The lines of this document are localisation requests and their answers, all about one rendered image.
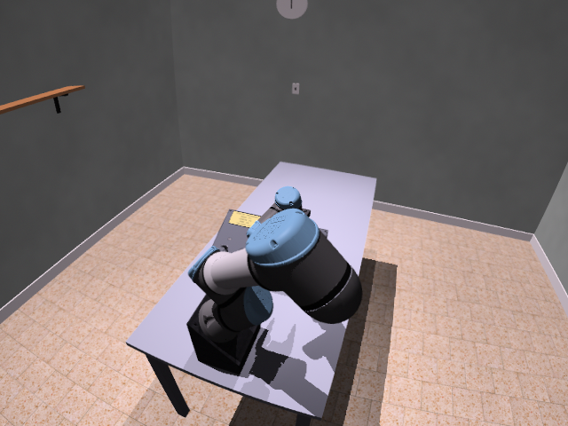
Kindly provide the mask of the black control console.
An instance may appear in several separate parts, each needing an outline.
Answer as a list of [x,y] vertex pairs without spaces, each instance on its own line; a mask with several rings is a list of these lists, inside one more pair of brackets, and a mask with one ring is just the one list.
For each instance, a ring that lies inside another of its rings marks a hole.
[[259,215],[229,209],[212,246],[229,253],[244,249],[248,240],[247,230],[260,217]]

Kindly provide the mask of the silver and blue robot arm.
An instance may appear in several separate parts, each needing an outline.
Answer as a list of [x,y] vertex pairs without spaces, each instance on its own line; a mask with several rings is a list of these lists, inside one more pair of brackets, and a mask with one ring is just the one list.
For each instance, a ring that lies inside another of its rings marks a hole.
[[231,341],[267,321],[273,311],[270,291],[285,292],[327,324],[346,321],[360,306],[358,274],[308,218],[311,211],[303,209],[298,190],[284,186],[274,200],[248,229],[246,250],[231,254],[212,246],[188,271],[211,298],[200,308],[199,323],[214,342]]

